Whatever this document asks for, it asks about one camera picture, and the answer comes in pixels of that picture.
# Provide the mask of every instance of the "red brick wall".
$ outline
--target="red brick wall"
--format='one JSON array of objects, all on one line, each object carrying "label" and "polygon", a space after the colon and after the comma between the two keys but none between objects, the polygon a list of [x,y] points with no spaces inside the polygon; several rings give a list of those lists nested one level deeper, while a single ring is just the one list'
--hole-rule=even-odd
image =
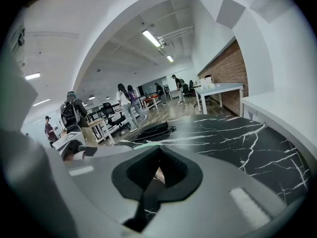
[{"label": "red brick wall", "polygon": [[[212,61],[199,74],[199,78],[204,78],[210,74],[213,83],[244,83],[244,97],[249,95],[246,67],[237,41],[234,41],[220,56]],[[219,100],[218,94],[212,97]],[[222,93],[222,103],[232,112],[239,115],[239,90]]]}]

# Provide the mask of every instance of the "wooden floor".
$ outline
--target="wooden floor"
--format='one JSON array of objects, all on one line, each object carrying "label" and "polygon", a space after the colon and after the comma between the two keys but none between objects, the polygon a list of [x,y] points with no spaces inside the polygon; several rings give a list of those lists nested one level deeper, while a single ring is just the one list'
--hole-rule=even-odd
[{"label": "wooden floor", "polygon": [[[137,121],[139,123],[138,130],[156,121],[174,120],[184,116],[201,114],[198,111],[198,108],[194,107],[194,105],[197,102],[196,96],[185,98],[185,103],[179,106],[176,105],[177,102],[178,102],[178,98],[175,98],[173,100],[168,100],[167,105],[164,107],[162,107],[161,103],[159,103],[158,110],[150,109],[148,111],[147,113],[148,119],[146,121],[140,121],[140,118],[137,118]],[[230,115],[230,113],[226,109],[221,108],[220,105],[215,101],[212,101],[211,104],[207,103],[207,112],[208,114],[215,114],[215,115]],[[114,135],[112,135],[115,143],[119,142],[122,139],[125,139],[130,134],[127,128],[123,129],[122,133],[124,134],[122,134],[121,136],[118,136],[118,133],[115,133]],[[110,145],[110,143],[107,140],[106,142],[104,141],[101,142],[99,145],[100,146]]]}]

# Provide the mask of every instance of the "black marble countertop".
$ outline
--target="black marble countertop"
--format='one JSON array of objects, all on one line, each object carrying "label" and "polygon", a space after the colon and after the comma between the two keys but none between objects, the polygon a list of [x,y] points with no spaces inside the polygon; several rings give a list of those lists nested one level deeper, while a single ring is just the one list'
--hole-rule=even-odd
[{"label": "black marble countertop", "polygon": [[227,161],[265,184],[286,205],[308,191],[311,172],[304,158],[265,124],[234,116],[195,115],[168,121],[168,125],[177,130],[146,141],[121,140],[117,145],[135,148],[157,142]]}]

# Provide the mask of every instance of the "woman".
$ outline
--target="woman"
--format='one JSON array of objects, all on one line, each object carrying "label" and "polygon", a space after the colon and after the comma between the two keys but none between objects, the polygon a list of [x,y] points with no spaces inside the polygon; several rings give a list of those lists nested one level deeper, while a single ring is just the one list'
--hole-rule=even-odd
[{"label": "woman", "polygon": [[158,83],[155,83],[155,86],[157,87],[159,99],[162,101],[162,106],[166,106],[166,96],[164,94],[163,88]]},{"label": "woman", "polygon": [[148,118],[148,116],[142,112],[140,108],[141,103],[131,85],[128,85],[128,95],[130,96],[132,105],[134,106],[135,111],[139,114],[141,121],[145,121]]},{"label": "woman", "polygon": [[131,99],[122,84],[118,84],[117,101],[119,102],[120,106],[122,106],[124,116],[131,125],[130,132],[136,131],[138,129],[138,123],[132,111]]}]

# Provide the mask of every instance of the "ceiling light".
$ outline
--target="ceiling light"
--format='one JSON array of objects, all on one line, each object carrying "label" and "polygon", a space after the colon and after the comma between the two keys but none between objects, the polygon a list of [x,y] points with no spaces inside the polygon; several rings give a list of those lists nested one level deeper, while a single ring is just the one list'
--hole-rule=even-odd
[{"label": "ceiling light", "polygon": [[37,78],[37,77],[40,77],[40,74],[39,73],[35,73],[35,74],[32,74],[32,75],[28,75],[25,77],[26,80],[30,80],[30,79],[33,79],[33,78]]},{"label": "ceiling light", "polygon": [[51,99],[47,99],[47,100],[44,100],[44,101],[41,101],[41,102],[35,103],[35,104],[33,104],[33,106],[37,106],[37,105],[39,105],[39,104],[42,104],[43,102],[50,101],[50,100],[51,100]]},{"label": "ceiling light", "polygon": [[41,120],[38,120],[38,121],[34,122],[33,124],[36,124],[36,123],[39,122],[39,121],[41,121]]},{"label": "ceiling light", "polygon": [[167,59],[170,61],[170,62],[173,62],[173,58],[171,56],[167,56]]},{"label": "ceiling light", "polygon": [[152,34],[150,34],[150,32],[148,31],[148,30],[145,30],[144,32],[143,32],[143,35],[145,36],[145,37],[147,37],[154,45],[155,45],[155,47],[160,47],[161,45],[160,45],[160,43],[153,37],[153,35]]}]

